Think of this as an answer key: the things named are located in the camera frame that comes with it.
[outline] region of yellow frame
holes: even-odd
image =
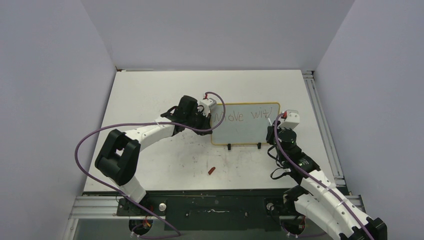
[[[267,101],[267,102],[233,102],[233,103],[226,103],[225,105],[255,105],[255,104],[278,104],[278,111],[277,113],[280,112],[281,109],[281,105],[279,102],[276,101]],[[214,133],[212,132],[212,134],[210,135],[210,143],[214,146],[227,146],[227,144],[225,143],[214,143],[212,141],[212,135]],[[242,143],[231,143],[231,145],[257,145],[257,142],[242,142]]]

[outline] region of whiteboard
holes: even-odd
[[[255,145],[266,144],[267,128],[280,112],[278,102],[226,103],[215,106],[210,117],[213,130],[210,141],[213,145]]]
[[[226,103],[275,101],[281,104],[282,111],[299,111],[301,122],[295,129],[297,144],[334,181],[300,70],[117,72],[101,125],[148,123],[177,105],[182,96],[201,99],[207,91],[219,94]],[[134,128],[118,127],[120,131]],[[95,167],[95,159],[109,132],[105,130],[98,135],[89,173],[113,185]],[[216,169],[209,175],[212,167]],[[290,177],[272,180],[270,173],[275,168],[267,147],[238,146],[228,151],[226,146],[211,144],[210,135],[199,136],[186,129],[140,152],[135,176],[147,191],[276,189],[297,185]],[[84,191],[111,189],[87,178]]]

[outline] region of gray wall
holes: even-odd
[[[82,0],[123,69],[314,70],[354,0]]]
[[[0,35],[0,239],[61,239],[114,66],[79,0],[1,1]]]
[[[315,72],[347,184],[389,239],[424,238],[423,13],[356,0]]]

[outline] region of red object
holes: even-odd
[[[215,170],[215,167],[212,167],[207,173],[209,174],[209,175],[211,175],[213,172],[214,172],[214,170]]]

